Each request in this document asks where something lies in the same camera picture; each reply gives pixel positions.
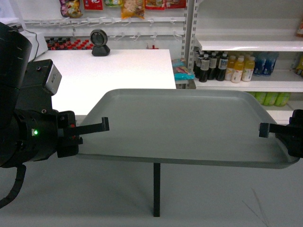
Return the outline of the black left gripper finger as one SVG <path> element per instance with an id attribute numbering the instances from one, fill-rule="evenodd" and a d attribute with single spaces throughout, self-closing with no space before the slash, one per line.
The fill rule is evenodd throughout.
<path id="1" fill-rule="evenodd" d="M 108 117 L 102 117 L 101 120 L 102 120 L 101 123 L 71 128 L 71 136 L 109 131 L 110 128 L 109 128 Z"/>

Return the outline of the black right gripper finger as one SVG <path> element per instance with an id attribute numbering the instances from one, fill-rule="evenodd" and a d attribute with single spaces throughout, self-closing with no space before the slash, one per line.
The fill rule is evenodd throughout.
<path id="1" fill-rule="evenodd" d="M 290 135 L 289 127 L 272 123 L 260 123 L 259 125 L 259 137 L 268 138 L 270 133 L 278 133 L 282 135 Z"/>

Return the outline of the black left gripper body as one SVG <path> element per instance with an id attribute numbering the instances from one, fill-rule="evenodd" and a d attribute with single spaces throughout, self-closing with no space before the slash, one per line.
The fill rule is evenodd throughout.
<path id="1" fill-rule="evenodd" d="M 57 115 L 58 143 L 56 152 L 58 158 L 75 156 L 83 139 L 73 134 L 76 129 L 75 113 L 73 111 L 59 112 Z"/>

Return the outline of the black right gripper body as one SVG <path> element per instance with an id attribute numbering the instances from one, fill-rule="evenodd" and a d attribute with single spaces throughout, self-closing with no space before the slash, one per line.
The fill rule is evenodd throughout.
<path id="1" fill-rule="evenodd" d="M 303 111 L 296 109 L 290 117 L 287 127 L 294 128 L 297 135 L 276 133 L 276 137 L 285 145 L 288 154 L 293 157 L 303 157 Z"/>

